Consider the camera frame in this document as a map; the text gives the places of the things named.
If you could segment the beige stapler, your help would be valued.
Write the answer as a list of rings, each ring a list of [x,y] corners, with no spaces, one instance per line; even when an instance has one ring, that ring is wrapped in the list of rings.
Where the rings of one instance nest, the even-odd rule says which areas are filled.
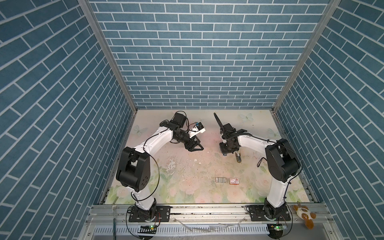
[[[241,154],[238,151],[235,151],[236,160],[238,163],[242,162]]]

